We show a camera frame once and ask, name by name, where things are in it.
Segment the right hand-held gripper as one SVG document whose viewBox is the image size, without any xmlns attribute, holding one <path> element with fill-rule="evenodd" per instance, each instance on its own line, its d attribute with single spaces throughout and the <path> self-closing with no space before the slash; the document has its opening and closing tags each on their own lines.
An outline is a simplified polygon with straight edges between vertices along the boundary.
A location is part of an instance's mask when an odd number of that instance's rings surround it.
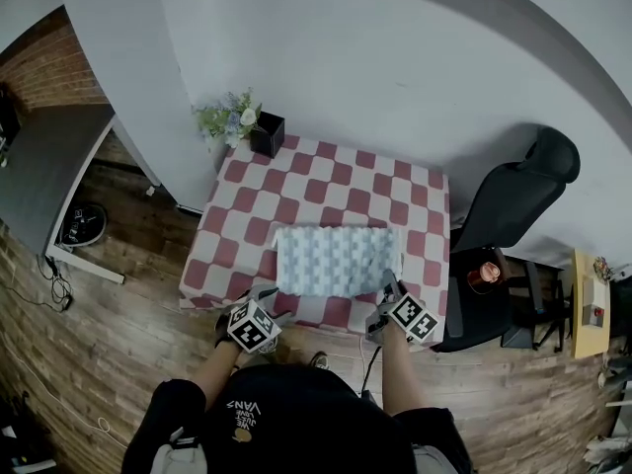
<svg viewBox="0 0 632 474">
<path fill-rule="evenodd" d="M 438 325 L 437 318 L 423 300 L 415 298 L 410 292 L 404 293 L 404 285 L 400 280 L 394 280 L 391 269 L 384 271 L 382 284 L 381 302 L 365 321 L 364 337 L 382 345 L 383 330 L 387 324 L 393 323 L 404 332 L 409 345 L 423 346 L 432 337 Z"/>
</svg>

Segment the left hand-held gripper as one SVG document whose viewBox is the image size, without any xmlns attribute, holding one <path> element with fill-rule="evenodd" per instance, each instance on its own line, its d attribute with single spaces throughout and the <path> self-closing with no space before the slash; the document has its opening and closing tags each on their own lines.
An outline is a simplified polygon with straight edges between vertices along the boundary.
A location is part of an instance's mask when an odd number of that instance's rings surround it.
<svg viewBox="0 0 632 474">
<path fill-rule="evenodd" d="M 281 327 L 293 319 L 291 310 L 268 309 L 277 292 L 276 286 L 256 285 L 225 307 L 215 324 L 215 345 L 232 342 L 247 354 L 273 351 Z"/>
</svg>

